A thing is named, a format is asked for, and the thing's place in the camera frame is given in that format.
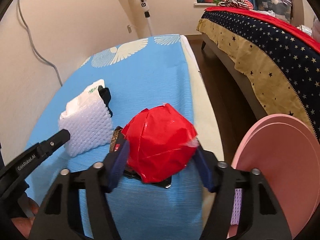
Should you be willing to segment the white sock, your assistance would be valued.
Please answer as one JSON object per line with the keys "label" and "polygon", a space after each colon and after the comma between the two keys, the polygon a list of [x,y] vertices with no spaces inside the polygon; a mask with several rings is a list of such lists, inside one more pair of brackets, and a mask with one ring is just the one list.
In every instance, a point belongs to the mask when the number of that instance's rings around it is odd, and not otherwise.
{"label": "white sock", "polygon": [[66,109],[60,114],[59,119],[65,119],[81,111],[82,108],[91,105],[93,102],[101,100],[98,88],[101,86],[105,88],[105,81],[103,79],[97,80],[91,85],[87,86],[83,92],[69,101]]}

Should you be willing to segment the clear storage bin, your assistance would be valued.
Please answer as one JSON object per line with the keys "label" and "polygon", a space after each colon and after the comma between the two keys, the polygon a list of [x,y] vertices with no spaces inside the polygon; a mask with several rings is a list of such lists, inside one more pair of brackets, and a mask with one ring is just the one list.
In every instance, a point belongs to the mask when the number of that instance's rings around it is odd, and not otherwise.
{"label": "clear storage bin", "polygon": [[292,2],[288,0],[256,0],[259,11],[273,11],[276,18],[291,21]]}

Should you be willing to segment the striped clothing pile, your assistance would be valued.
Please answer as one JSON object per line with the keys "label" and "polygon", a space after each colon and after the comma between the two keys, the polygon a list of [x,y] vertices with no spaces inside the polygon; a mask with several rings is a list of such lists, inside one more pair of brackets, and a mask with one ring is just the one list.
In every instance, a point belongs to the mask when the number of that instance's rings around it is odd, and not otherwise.
{"label": "striped clothing pile", "polygon": [[253,4],[249,0],[222,0],[219,2],[221,7],[233,7],[252,10],[254,9]]}

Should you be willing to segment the red plastic bag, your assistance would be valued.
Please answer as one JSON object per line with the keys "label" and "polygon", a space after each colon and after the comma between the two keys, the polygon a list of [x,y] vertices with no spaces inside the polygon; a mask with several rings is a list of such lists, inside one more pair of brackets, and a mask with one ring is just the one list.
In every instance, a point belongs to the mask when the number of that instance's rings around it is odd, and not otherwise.
{"label": "red plastic bag", "polygon": [[146,184],[183,170],[199,146],[193,124],[168,103],[142,110],[121,133],[130,145],[127,165]]}

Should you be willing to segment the star patterned bed blanket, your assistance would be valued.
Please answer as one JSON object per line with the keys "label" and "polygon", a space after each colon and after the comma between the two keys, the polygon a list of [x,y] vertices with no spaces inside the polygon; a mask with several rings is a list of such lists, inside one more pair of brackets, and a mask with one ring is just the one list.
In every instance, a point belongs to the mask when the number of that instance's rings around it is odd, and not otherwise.
{"label": "star patterned bed blanket", "polygon": [[319,43],[294,26],[258,12],[205,9],[197,30],[248,78],[267,115],[291,115],[319,137]]}

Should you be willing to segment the black sock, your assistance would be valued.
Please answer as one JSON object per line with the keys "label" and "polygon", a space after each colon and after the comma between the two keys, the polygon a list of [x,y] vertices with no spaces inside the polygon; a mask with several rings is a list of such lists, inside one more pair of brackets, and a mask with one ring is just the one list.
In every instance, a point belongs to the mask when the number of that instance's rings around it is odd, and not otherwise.
{"label": "black sock", "polygon": [[99,92],[99,95],[100,97],[102,98],[110,116],[112,117],[113,116],[113,112],[112,110],[110,109],[109,107],[109,104],[110,104],[110,101],[111,101],[111,92],[109,90],[109,88],[104,88],[103,86],[99,86],[98,87],[98,92]]}

